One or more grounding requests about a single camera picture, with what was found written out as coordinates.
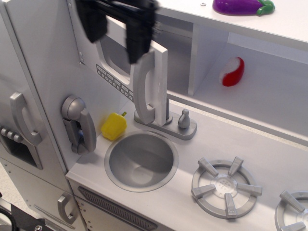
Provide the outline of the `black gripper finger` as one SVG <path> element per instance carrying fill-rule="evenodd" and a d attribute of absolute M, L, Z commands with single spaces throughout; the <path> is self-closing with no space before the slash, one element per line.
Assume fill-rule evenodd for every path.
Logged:
<path fill-rule="evenodd" d="M 138 60 L 149 51 L 155 25 L 155 14 L 140 17 L 126 17 L 126 50 L 130 64 Z"/>
<path fill-rule="evenodd" d="M 92 0 L 76 0 L 77 13 L 84 32 L 91 43 L 100 40 L 107 32 L 106 16 Z"/>

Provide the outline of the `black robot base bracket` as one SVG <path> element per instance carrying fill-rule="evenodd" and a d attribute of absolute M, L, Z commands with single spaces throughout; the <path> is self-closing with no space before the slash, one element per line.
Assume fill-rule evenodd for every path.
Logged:
<path fill-rule="evenodd" d="M 0 194 L 1 231 L 50 231 L 42 218 L 34 218 L 18 207 L 2 199 Z"/>

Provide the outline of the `black gripper rail body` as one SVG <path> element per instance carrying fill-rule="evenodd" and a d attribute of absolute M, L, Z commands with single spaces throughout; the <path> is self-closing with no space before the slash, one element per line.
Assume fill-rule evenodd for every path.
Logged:
<path fill-rule="evenodd" d="M 125 18 L 155 14 L 156 0 L 95 0 L 100 12 L 125 24 Z"/>

